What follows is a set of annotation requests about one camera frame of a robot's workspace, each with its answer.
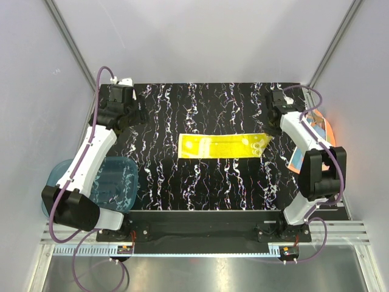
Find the white wall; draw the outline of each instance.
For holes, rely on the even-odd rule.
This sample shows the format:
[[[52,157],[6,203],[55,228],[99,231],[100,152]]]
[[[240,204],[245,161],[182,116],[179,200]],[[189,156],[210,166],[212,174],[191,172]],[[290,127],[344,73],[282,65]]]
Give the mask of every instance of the white wall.
[[[74,156],[92,90],[43,1],[2,1],[0,40],[0,290],[26,291],[41,191]]]
[[[346,195],[389,288],[389,1],[364,1],[317,89],[348,154]]]
[[[89,68],[137,83],[308,82],[352,0],[55,0]]]

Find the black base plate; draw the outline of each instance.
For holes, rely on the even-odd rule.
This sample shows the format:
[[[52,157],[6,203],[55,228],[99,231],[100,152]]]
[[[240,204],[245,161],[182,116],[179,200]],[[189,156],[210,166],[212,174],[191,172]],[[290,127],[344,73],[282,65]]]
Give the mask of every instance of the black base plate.
[[[258,232],[258,241],[261,243],[269,243],[269,242],[294,243],[296,241],[295,237],[291,238],[290,240],[285,240],[277,237],[275,232],[273,232],[275,228],[275,223],[258,223],[256,225],[256,228]],[[298,242],[312,242],[311,232],[309,231],[308,225],[304,225],[301,228],[301,231],[298,233]]]

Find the gray wall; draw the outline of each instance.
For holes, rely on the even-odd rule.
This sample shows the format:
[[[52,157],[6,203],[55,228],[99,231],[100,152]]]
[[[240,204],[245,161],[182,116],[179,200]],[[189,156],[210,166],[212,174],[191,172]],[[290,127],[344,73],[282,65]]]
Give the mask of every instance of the gray wall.
[[[42,0],[2,1],[0,40],[0,290],[26,291],[41,190],[74,156],[92,91]]]
[[[317,89],[348,152],[346,195],[389,287],[389,1],[364,1]]]
[[[89,68],[137,83],[308,82],[352,0],[55,0]]]

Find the black marbled tabletop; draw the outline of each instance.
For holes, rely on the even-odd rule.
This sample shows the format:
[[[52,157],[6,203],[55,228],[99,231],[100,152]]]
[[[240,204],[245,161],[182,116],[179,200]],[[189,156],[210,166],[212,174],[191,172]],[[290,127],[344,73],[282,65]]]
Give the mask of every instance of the black marbled tabletop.
[[[108,153],[127,156],[139,168],[135,210],[281,209],[297,193],[286,166],[295,144],[283,134],[262,157],[178,159],[180,133],[263,133],[265,93],[291,83],[141,84],[150,123],[126,130]],[[303,92],[287,93],[304,106]]]

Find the cable connector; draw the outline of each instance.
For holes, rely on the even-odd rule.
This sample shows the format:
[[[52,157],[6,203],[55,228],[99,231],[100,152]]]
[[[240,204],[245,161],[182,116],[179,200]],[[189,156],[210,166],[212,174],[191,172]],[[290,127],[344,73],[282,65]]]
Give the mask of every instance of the cable connector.
[[[117,84],[117,77],[115,76],[114,78],[110,78],[109,79],[111,81],[112,84]]]

